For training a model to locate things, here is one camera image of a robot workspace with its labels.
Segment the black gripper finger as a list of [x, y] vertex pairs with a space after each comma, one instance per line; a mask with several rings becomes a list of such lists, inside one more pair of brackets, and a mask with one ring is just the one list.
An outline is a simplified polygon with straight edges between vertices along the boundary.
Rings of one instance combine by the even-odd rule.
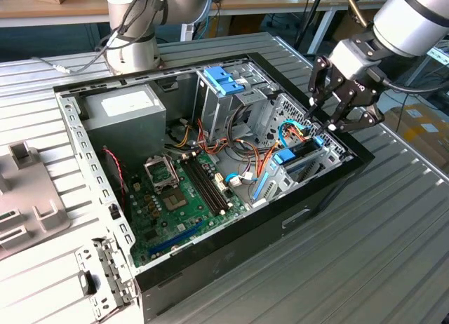
[[[356, 108], [362, 108], [363, 112], [360, 114], [358, 119], [349, 119], [348, 116]], [[347, 115], [344, 120], [330, 120], [330, 117], [322, 123], [320, 132], [325, 130], [329, 130], [331, 132], [350, 132], [361, 130], [375, 126], [384, 120], [384, 115], [377, 108], [377, 103], [369, 107], [355, 107], [352, 110], [347, 110]]]
[[328, 59], [319, 56], [315, 59], [308, 84], [311, 97], [305, 118], [312, 117], [332, 96], [339, 99], [340, 104], [330, 120], [344, 120], [347, 115], [347, 79], [341, 71]]

